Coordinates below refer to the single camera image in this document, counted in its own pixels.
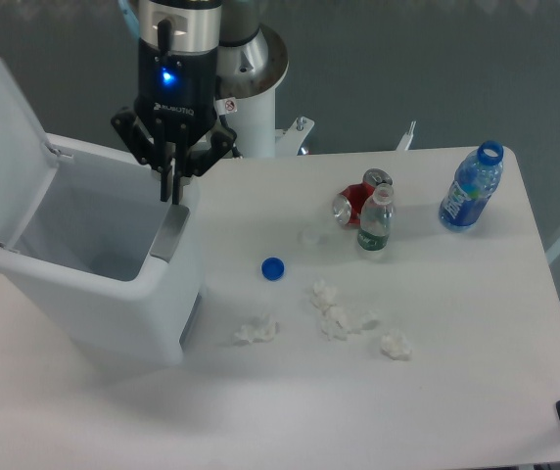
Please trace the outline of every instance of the white trash bin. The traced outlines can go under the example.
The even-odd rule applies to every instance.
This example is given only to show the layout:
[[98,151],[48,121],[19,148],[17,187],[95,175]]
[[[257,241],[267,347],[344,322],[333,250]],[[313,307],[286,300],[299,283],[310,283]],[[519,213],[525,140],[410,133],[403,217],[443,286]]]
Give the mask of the white trash bin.
[[74,340],[171,365],[203,289],[199,194],[159,195],[129,154],[47,135],[0,59],[0,273]]

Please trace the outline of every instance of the blue led light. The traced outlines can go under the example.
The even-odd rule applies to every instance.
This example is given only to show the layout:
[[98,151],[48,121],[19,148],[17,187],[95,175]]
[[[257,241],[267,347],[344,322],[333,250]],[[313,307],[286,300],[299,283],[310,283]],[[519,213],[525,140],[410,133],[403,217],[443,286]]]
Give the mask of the blue led light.
[[167,69],[163,69],[162,74],[163,74],[163,85],[169,86],[175,83],[176,80],[175,80],[175,75],[173,73],[169,72]]

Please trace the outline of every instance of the bottle cap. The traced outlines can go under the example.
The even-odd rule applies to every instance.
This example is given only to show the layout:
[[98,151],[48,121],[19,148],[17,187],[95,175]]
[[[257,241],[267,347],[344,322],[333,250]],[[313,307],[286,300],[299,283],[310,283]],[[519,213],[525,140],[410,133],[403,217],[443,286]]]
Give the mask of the bottle cap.
[[391,184],[379,184],[374,190],[374,201],[377,204],[390,204],[394,201],[394,187]]
[[478,148],[478,161],[487,166],[499,164],[504,158],[504,148],[499,142],[488,140]]
[[267,258],[260,266],[262,275],[268,281],[277,281],[284,274],[284,262],[280,258]]

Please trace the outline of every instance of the blue water bottle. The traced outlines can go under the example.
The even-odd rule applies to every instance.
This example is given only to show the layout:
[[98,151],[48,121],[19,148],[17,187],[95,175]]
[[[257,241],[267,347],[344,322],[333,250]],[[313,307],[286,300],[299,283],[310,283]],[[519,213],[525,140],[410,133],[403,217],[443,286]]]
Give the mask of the blue water bottle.
[[467,156],[439,208],[439,218],[454,232],[471,228],[497,189],[502,175],[502,146],[488,140]]

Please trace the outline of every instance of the metal bracket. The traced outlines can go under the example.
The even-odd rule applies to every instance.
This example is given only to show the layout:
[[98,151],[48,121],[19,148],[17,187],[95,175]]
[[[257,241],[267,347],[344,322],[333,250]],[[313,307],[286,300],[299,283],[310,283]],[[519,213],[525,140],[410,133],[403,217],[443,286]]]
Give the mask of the metal bracket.
[[303,141],[314,126],[314,120],[300,116],[287,130],[282,130],[280,133],[276,131],[276,157],[301,155]]

